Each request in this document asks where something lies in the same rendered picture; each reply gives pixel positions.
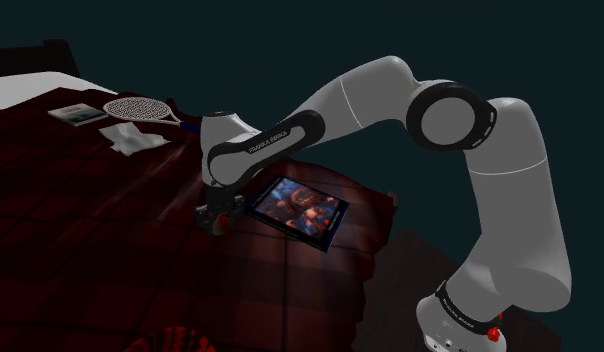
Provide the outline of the book with colourful picture cover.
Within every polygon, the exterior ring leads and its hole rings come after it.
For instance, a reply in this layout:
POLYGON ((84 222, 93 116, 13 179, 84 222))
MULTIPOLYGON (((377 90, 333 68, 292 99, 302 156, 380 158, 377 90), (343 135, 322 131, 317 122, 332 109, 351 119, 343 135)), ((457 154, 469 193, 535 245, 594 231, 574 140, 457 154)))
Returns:
POLYGON ((350 203, 283 175, 272 178, 245 213, 327 253, 350 203))

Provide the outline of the crumpled white cloth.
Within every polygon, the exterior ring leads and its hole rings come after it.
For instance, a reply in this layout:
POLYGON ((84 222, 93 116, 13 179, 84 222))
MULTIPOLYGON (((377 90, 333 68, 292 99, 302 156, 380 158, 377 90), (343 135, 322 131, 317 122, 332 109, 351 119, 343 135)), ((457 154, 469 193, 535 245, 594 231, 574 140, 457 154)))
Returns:
POLYGON ((99 132, 108 139, 111 149, 124 156, 163 146, 168 143, 161 135, 142 133, 132 122, 101 128, 99 132))

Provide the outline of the bed with dark red plaid cover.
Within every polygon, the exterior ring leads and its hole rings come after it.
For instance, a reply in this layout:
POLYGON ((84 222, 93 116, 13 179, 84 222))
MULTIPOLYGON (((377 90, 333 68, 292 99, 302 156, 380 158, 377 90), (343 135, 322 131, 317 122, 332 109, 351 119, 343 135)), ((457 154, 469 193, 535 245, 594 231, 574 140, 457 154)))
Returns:
POLYGON ((108 95, 59 88, 0 109, 0 352, 351 352, 391 199, 323 167, 284 174, 349 204, 328 252, 247 216, 207 235, 200 140, 114 152, 100 124, 50 114, 108 95))

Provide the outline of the white tennis racket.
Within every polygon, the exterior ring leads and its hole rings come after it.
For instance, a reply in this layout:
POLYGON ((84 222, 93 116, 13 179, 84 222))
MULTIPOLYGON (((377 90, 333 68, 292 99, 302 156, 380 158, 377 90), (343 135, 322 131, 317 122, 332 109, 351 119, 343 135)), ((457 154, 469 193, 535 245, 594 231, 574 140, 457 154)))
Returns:
POLYGON ((200 127, 181 121, 165 102, 147 97, 124 97, 107 102, 103 111, 114 118, 131 122, 169 124, 199 134, 200 127))

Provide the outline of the small pale book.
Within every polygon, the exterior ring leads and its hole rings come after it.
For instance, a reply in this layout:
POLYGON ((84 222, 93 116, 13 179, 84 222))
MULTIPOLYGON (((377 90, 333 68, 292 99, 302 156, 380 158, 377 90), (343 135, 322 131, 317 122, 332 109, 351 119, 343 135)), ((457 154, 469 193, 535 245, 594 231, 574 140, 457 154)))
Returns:
POLYGON ((84 103, 50 110, 48 114, 73 127, 79 127, 108 117, 104 111, 84 103))

